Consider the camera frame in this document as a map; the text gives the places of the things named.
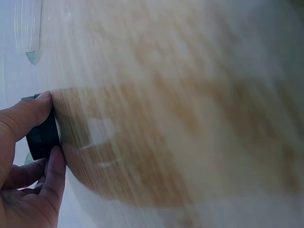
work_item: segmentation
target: knuckle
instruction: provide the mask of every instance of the knuckle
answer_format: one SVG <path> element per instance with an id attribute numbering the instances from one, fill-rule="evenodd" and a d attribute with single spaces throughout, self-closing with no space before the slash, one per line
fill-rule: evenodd
<path id="1" fill-rule="evenodd" d="M 17 123 L 11 118 L 9 115 L 0 113 L 0 128 L 4 130 L 6 133 L 13 135 L 16 138 L 14 129 L 16 129 Z"/>

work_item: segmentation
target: wooden surface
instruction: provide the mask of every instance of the wooden surface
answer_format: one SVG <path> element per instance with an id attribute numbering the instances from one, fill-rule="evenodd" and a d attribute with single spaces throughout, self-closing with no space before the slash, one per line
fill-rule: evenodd
<path id="1" fill-rule="evenodd" d="M 44 0 L 37 80 L 83 213 L 304 226 L 303 39 L 280 0 Z"/>

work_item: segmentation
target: blurred wooden board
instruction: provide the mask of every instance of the blurred wooden board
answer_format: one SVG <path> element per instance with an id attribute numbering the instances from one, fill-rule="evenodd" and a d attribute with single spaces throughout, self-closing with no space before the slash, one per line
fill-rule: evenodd
<path id="1" fill-rule="evenodd" d="M 42 17 L 37 75 L 97 227 L 304 225 L 287 2 L 45 0 Z"/>

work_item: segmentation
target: black object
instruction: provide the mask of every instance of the black object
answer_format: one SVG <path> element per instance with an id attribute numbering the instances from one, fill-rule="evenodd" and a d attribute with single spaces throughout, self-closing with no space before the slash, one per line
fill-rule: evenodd
<path id="1" fill-rule="evenodd" d="M 24 97 L 23 99 L 36 99 L 40 94 Z M 51 149 L 60 145 L 54 109 L 51 110 L 48 118 L 41 125 L 34 127 L 27 134 L 27 141 L 30 153 L 34 160 L 49 158 Z"/>

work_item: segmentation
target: fingernail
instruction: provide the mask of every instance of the fingernail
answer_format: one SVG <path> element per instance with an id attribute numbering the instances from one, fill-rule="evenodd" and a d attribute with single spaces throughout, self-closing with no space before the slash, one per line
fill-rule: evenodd
<path id="1" fill-rule="evenodd" d="M 50 91 L 45 91 L 42 94 L 40 94 L 36 99 L 48 99 L 51 97 Z"/>

